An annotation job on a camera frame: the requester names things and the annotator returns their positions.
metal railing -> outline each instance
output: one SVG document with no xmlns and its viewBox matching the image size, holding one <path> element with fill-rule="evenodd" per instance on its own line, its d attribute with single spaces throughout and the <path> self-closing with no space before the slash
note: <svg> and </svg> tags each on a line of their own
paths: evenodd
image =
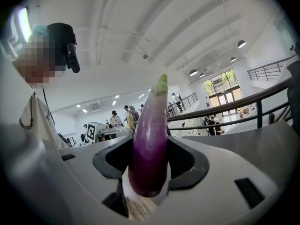
<svg viewBox="0 0 300 225">
<path fill-rule="evenodd" d="M 255 69 L 249 70 L 247 71 L 249 74 L 249 77 L 251 80 L 263 80 L 263 81 L 269 81 L 269 80 L 276 80 L 278 79 L 281 71 L 282 71 L 282 67 L 284 66 L 283 63 L 285 61 L 288 61 L 289 59 L 293 58 L 289 57 L 289 58 L 285 58 L 261 67 L 257 67 Z"/>
<path fill-rule="evenodd" d="M 217 113 L 222 113 L 225 111 L 233 110 L 236 108 L 241 108 L 241 107 L 247 106 L 252 103 L 256 103 L 257 115 L 250 116 L 250 117 L 243 118 L 243 119 L 236 120 L 236 121 L 225 122 L 225 123 L 214 124 L 214 125 L 198 126 L 198 127 L 170 128 L 170 129 L 168 129 L 168 134 L 171 135 L 170 130 L 193 130 L 193 129 L 223 127 L 223 126 L 242 123 L 242 122 L 246 122 L 246 121 L 250 121 L 250 120 L 254 120 L 254 119 L 257 119 L 257 128 L 261 128 L 263 126 L 263 116 L 268 115 L 272 112 L 275 112 L 275 111 L 282 109 L 282 108 L 286 107 L 287 105 L 289 105 L 289 103 L 286 102 L 286 103 L 283 103 L 282 105 L 274 107 L 273 109 L 263 112 L 262 100 L 287 89 L 288 86 L 291 84 L 291 82 L 292 82 L 292 79 L 289 78 L 289 79 L 286 79 L 283 82 L 280 82 L 268 89 L 265 89 L 264 91 L 262 91 L 260 93 L 253 94 L 249 97 L 245 97 L 243 99 L 240 99 L 240 100 L 228 103 L 228 104 L 224 104 L 224 105 L 221 105 L 218 107 L 213 107 L 211 109 L 205 109 L 205 110 L 201 110 L 201 111 L 190 112 L 190 113 L 186 113 L 186 114 L 182 114 L 182 115 L 168 117 L 167 120 L 168 120 L 168 122 L 171 122 L 171 121 L 178 121 L 178 120 L 200 118 L 200 117 L 210 116 L 212 114 L 217 114 Z"/>
<path fill-rule="evenodd" d="M 182 111 L 186 111 L 192 104 L 198 100 L 196 93 L 193 93 L 177 103 L 173 103 L 168 106 L 168 117 L 176 116 Z"/>
</svg>

black cap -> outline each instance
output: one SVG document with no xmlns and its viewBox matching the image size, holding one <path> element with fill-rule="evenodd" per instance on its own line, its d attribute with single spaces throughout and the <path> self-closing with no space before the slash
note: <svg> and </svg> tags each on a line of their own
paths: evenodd
<svg viewBox="0 0 300 225">
<path fill-rule="evenodd" d="M 58 22 L 48 25 L 47 28 L 49 37 L 54 39 L 55 43 L 60 44 L 62 54 L 67 54 L 67 45 L 69 43 L 76 44 L 75 34 L 70 25 Z"/>
</svg>

glass door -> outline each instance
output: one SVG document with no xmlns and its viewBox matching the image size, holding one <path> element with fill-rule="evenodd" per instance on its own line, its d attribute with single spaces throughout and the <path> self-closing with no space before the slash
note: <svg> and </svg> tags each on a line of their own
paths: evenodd
<svg viewBox="0 0 300 225">
<path fill-rule="evenodd" d="M 224 95 L 218 96 L 218 98 L 219 98 L 219 101 L 220 101 L 221 105 L 234 102 L 232 92 L 229 92 L 229 93 L 226 93 Z M 223 112 L 222 115 L 223 116 L 228 116 L 228 115 L 232 115 L 232 114 L 236 114 L 236 113 L 237 113 L 236 109 L 232 109 L 230 111 Z"/>
<path fill-rule="evenodd" d="M 233 93 L 232 92 L 226 93 L 225 96 L 226 96 L 227 103 L 234 102 Z M 236 114 L 237 111 L 236 111 L 236 109 L 232 109 L 232 110 L 229 111 L 229 113 L 230 113 L 230 115 L 232 115 L 232 114 Z"/>
<path fill-rule="evenodd" d="M 218 96 L 218 98 L 219 98 L 221 105 L 227 104 L 225 95 Z M 229 112 L 222 112 L 222 116 L 228 116 L 228 115 L 229 115 Z"/>
</svg>

window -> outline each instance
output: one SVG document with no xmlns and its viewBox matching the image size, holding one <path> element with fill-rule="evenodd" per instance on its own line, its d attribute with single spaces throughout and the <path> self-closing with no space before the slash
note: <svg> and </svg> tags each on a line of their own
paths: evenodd
<svg viewBox="0 0 300 225">
<path fill-rule="evenodd" d="M 235 86 L 238 86 L 238 79 L 235 76 L 234 70 L 230 69 L 229 71 L 225 72 L 226 73 L 226 77 L 230 83 L 230 86 L 233 88 Z"/>
<path fill-rule="evenodd" d="M 211 79 L 206 80 L 205 82 L 203 82 L 203 84 L 205 86 L 208 96 L 216 94 L 216 91 L 214 89 L 214 85 L 211 82 Z"/>
<path fill-rule="evenodd" d="M 243 97 L 242 97 L 242 93 L 240 92 L 240 89 L 239 89 L 239 88 L 236 89 L 236 90 L 233 90 L 232 93 L 233 93 L 233 97 L 234 97 L 234 100 L 235 100 L 235 101 L 236 101 L 236 100 L 240 100 L 240 99 L 243 98 Z"/>
<path fill-rule="evenodd" d="M 210 98 L 210 104 L 212 107 L 220 106 L 219 99 L 217 96 Z"/>
<path fill-rule="evenodd" d="M 230 69 L 224 73 L 219 74 L 209 80 L 203 82 L 208 96 L 220 93 L 230 88 L 239 85 L 238 79 L 233 69 Z"/>
<path fill-rule="evenodd" d="M 218 76 L 215 76 L 211 79 L 212 83 L 214 84 L 216 92 L 222 92 L 230 88 L 227 76 L 225 73 L 222 73 Z"/>
<path fill-rule="evenodd" d="M 239 99 L 242 99 L 240 85 L 233 69 L 221 73 L 209 80 L 203 82 L 204 87 L 210 99 L 212 107 L 217 107 Z M 224 112 L 225 116 L 236 113 L 233 109 L 229 112 Z"/>
</svg>

eggplant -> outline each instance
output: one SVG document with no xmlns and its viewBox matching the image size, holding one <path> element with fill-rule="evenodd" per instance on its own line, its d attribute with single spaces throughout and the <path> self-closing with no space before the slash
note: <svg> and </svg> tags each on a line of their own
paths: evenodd
<svg viewBox="0 0 300 225">
<path fill-rule="evenodd" d="M 167 176 L 167 75 L 163 74 L 147 98 L 133 139 L 128 177 L 140 196 L 157 196 Z"/>
</svg>

